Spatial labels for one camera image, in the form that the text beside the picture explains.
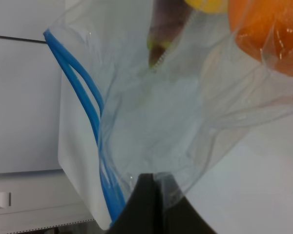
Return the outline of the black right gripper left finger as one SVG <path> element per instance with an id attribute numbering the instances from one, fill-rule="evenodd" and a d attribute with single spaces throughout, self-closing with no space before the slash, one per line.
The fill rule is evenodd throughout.
<path id="1" fill-rule="evenodd" d="M 108 234 L 162 234 L 162 195 L 152 174 L 141 174 L 125 208 Z"/>

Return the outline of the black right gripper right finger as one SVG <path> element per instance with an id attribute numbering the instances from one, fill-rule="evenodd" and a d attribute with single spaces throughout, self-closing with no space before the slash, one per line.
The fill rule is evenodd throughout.
<path id="1" fill-rule="evenodd" d="M 162 233 L 216 234 L 185 197 L 173 175 L 156 179 L 161 196 Z"/>

